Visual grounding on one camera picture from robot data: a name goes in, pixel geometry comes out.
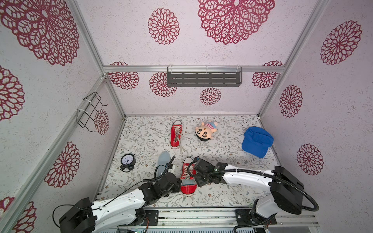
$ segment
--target alarm clock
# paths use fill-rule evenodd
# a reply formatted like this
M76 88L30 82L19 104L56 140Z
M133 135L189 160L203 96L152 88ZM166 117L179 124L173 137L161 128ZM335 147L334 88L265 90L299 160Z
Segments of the alarm clock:
M122 172L130 172L135 168L136 159L133 154L125 154L120 159L120 169Z

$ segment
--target blue cap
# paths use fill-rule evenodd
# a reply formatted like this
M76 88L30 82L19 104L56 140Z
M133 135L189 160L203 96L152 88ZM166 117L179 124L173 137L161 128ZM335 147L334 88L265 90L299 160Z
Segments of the blue cap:
M266 156L268 147L273 144L273 137L262 128L253 126L244 133L244 141L242 142L242 150L249 152L259 158Z

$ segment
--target plush doll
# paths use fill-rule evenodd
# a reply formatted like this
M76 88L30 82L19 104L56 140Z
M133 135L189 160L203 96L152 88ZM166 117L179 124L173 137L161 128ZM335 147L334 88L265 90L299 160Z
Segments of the plush doll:
M201 141L213 139L212 133L216 132L217 122L202 122L202 126L195 128L195 134Z

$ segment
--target doll face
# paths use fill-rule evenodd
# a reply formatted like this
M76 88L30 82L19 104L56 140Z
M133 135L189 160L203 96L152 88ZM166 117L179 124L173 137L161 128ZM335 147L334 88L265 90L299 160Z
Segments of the doll face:
M195 129L195 133L201 138L211 138L212 131L207 126L200 126Z

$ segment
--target shoelace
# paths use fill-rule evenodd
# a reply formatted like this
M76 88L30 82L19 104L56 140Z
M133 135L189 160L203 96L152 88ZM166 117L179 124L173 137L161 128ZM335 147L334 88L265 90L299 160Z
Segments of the shoelace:
M175 129L175 134L176 134L174 142L176 142L176 140L178 138L178 135L180 135L180 137L181 137L181 134L180 134L181 126L174 125L173 128Z
M189 169L190 173L193 172L193 168L194 168L193 165L190 166L190 169ZM187 169L188 169L188 165L184 165L184 167L183 167L183 174L185 175L185 179L186 179L186 180L187 180L187 179L190 179L190 175L189 175L189 173L187 172Z
M181 138L181 132L180 132L181 126L175 125L173 127L175 128L175 134L176 134L175 135L175 142L179 141L179 149L180 149L180 155L181 155L181 157L183 156L183 151L185 151L187 153L186 155L189 156L188 151L186 149L184 149L184 147L182 147L181 140L178 137L180 135L180 138Z

